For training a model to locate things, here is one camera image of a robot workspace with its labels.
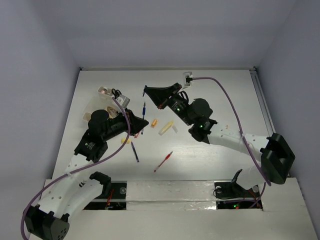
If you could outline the black handled scissors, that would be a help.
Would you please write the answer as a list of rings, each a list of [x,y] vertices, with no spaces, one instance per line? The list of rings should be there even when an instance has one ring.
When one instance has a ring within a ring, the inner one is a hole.
[[[111,92],[112,92],[112,94],[114,95],[115,98],[119,97],[122,94],[122,92],[120,90],[115,89],[115,88],[112,88]]]

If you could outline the red gel pen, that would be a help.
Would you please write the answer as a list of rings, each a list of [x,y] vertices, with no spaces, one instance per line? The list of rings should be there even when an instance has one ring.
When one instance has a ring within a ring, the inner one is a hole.
[[[172,154],[173,154],[173,151],[171,151],[170,153],[168,153],[168,154],[166,155],[166,157],[163,159],[163,161],[153,170],[153,172],[156,173],[157,170],[164,164],[164,162],[165,162],[166,160],[168,160],[168,159],[170,158],[170,156],[171,156]]]

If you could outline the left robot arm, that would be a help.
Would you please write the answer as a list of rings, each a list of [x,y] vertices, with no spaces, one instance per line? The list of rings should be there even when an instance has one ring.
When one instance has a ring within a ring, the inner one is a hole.
[[[32,199],[23,211],[20,232],[42,240],[62,240],[70,229],[70,220],[94,198],[110,194],[111,178],[90,168],[103,163],[102,156],[108,149],[107,142],[126,133],[134,136],[148,125],[148,121],[137,117],[129,109],[122,109],[114,118],[104,109],[91,114],[88,128],[74,150],[65,173],[50,182],[36,194],[40,199],[32,205]]]

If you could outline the clear highlighter cap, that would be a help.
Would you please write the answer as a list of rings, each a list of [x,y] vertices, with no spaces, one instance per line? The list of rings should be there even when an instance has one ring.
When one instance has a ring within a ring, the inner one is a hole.
[[[175,133],[178,133],[178,129],[175,125],[172,125],[172,129],[174,130]]]

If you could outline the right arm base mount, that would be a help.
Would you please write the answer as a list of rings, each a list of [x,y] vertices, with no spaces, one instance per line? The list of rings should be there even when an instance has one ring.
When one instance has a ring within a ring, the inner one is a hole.
[[[236,172],[231,181],[214,183],[213,196],[216,198],[218,210],[263,209],[260,190],[246,190],[236,183],[241,169]]]

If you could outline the beige masking tape roll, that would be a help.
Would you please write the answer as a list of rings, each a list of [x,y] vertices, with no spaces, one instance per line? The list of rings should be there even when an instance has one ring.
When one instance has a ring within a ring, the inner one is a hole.
[[[108,112],[110,118],[115,118],[118,116],[118,112],[113,107],[107,106],[105,110]]]

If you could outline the purple gel pen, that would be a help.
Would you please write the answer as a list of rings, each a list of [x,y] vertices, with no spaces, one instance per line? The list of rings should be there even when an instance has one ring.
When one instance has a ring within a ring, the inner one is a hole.
[[[134,145],[134,143],[133,143],[133,142],[131,142],[130,144],[131,144],[131,148],[132,148],[132,150],[133,150],[133,153],[134,153],[135,159],[136,159],[137,163],[139,163],[139,162],[140,162],[140,160],[139,160],[139,157],[138,157],[138,154],[137,154],[137,151],[136,151],[135,145]]]

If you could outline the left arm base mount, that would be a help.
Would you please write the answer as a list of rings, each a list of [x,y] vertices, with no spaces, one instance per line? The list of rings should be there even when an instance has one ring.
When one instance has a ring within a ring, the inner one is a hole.
[[[102,194],[93,199],[84,210],[121,211],[127,209],[127,182],[112,182],[109,191],[105,188]]]

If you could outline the blue gel pen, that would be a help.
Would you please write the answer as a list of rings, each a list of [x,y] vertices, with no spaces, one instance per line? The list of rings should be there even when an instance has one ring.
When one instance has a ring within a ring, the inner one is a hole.
[[[144,101],[143,103],[143,108],[142,108],[142,119],[145,120],[145,115],[146,115],[146,102]],[[141,135],[144,134],[144,128],[141,130]]]

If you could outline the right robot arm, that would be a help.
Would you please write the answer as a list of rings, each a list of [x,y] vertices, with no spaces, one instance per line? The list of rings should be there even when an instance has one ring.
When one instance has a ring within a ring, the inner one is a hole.
[[[175,83],[169,87],[145,87],[158,109],[170,108],[186,125],[190,135],[198,142],[222,146],[251,157],[253,166],[238,170],[230,183],[235,196],[242,196],[255,185],[283,185],[295,161],[295,155],[281,134],[258,136],[245,134],[242,129],[232,130],[210,118],[213,110],[203,98],[189,103],[184,98],[183,87]]]

